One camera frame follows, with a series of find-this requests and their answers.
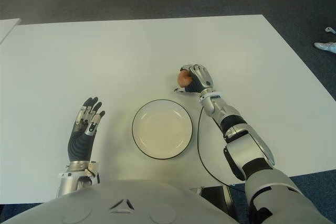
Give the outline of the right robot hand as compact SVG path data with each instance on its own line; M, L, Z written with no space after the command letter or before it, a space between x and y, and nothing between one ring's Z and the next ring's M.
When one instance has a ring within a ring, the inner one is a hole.
M213 91L213 81L208 70L202 65L183 65L177 76L178 87L175 92L202 93Z

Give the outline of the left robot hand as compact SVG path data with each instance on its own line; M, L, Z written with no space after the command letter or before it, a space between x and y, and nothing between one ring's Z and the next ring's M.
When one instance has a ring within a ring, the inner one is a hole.
M90 161L98 125L105 115L100 111L102 102L98 97L88 98L80 108L68 142L68 157L71 162Z

